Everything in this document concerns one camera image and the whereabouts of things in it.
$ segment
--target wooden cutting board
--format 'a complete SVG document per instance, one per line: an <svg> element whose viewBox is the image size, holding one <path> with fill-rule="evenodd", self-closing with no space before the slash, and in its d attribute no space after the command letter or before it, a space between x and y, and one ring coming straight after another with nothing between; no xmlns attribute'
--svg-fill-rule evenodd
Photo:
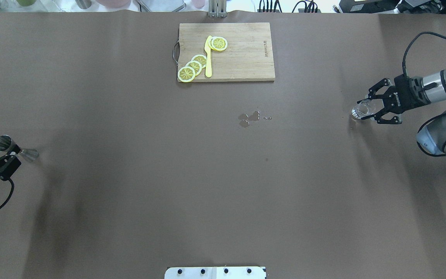
<svg viewBox="0 0 446 279"><path fill-rule="evenodd" d="M204 54L204 43L211 36L224 37L228 48L212 51L213 76L204 69L192 82L274 81L275 63L268 22L261 23L181 23L178 69L196 54Z"/></svg>

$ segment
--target glass cup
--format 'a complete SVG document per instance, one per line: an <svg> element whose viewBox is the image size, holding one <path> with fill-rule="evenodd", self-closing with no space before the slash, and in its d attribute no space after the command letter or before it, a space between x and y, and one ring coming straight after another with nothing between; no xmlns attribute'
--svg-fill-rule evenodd
<svg viewBox="0 0 446 279"><path fill-rule="evenodd" d="M20 4L22 7L28 7L35 4L37 0L16 0L16 2L18 2L18 4Z"/></svg>
<svg viewBox="0 0 446 279"><path fill-rule="evenodd" d="M88 9L92 6L91 0L74 0L80 9Z"/></svg>
<svg viewBox="0 0 446 279"><path fill-rule="evenodd" d="M371 100L363 100L352 108L352 117L361 119L365 116L377 113L376 103Z"/></svg>
<svg viewBox="0 0 446 279"><path fill-rule="evenodd" d="M204 7L206 0L192 0L192 5L197 9Z"/></svg>

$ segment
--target yellow plastic knife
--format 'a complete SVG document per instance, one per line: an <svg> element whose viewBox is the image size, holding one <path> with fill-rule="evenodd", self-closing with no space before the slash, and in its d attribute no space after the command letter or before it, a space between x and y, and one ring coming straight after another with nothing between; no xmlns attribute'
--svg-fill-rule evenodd
<svg viewBox="0 0 446 279"><path fill-rule="evenodd" d="M211 42L212 36L208 36L206 39L206 43L204 44L204 51L206 52L206 71L205 75L210 78L213 76L213 68L211 67L211 47L209 46L209 42Z"/></svg>

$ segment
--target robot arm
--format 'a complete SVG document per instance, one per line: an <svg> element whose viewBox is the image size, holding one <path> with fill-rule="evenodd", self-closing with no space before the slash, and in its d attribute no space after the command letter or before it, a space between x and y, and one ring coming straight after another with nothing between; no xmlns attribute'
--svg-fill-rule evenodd
<svg viewBox="0 0 446 279"><path fill-rule="evenodd" d="M390 80L385 78L370 88L367 98L361 101L382 99L383 108L362 119L374 118L379 124L401 124L400 114L404 111L446 100L446 69L425 77L400 75L394 81L395 85L390 85ZM386 92L377 95L377 91L384 86L389 86ZM383 119L382 116L387 113L397 116ZM446 156L446 111L422 125L417 142L430 156Z"/></svg>

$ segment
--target black cable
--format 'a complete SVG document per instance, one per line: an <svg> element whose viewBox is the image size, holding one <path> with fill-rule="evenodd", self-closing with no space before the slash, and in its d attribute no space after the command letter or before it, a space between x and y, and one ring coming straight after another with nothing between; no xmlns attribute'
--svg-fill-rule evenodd
<svg viewBox="0 0 446 279"><path fill-rule="evenodd" d="M304 3L304 11L306 11L306 9L308 8L308 4L306 1L308 1L308 0L301 0L301 1L297 2L297 4L292 9L292 12L294 12L296 10L297 5L299 5L299 3L301 3L301 2Z"/></svg>
<svg viewBox="0 0 446 279"><path fill-rule="evenodd" d="M314 2L314 0L311 0L311 2L308 5L308 11L307 12L315 12L315 5L316 5L316 9L317 9L317 4Z"/></svg>
<svg viewBox="0 0 446 279"><path fill-rule="evenodd" d="M10 178L8 178L7 180L11 183L11 191L9 192L9 195L7 196L7 199L0 206L0 209L3 208L7 204L7 202L9 201L9 199L12 196L12 193L14 192L14 182Z"/></svg>
<svg viewBox="0 0 446 279"><path fill-rule="evenodd" d="M280 5L280 0L275 1L275 7L273 8L273 12L277 12L277 5L278 8L280 9L280 12L282 12L282 6Z"/></svg>
<svg viewBox="0 0 446 279"><path fill-rule="evenodd" d="M402 57L402 73L404 74L404 77L405 77L406 79L409 78L408 75L407 75L407 71L406 71L406 56L407 56L407 54L408 54L409 49L411 48L411 46L413 46L414 42L415 42L421 35L425 35L425 34L434 35L434 36L437 36L437 37L439 37L439 38L442 38L442 39L445 39L445 40L446 40L446 37L445 37L445 36L443 36L443 35L441 35L441 34L439 34L439 33L435 33L435 32L421 32L420 34L416 35L416 37L414 37L414 39L409 43L409 45L408 45L406 51L404 52L404 57Z"/></svg>

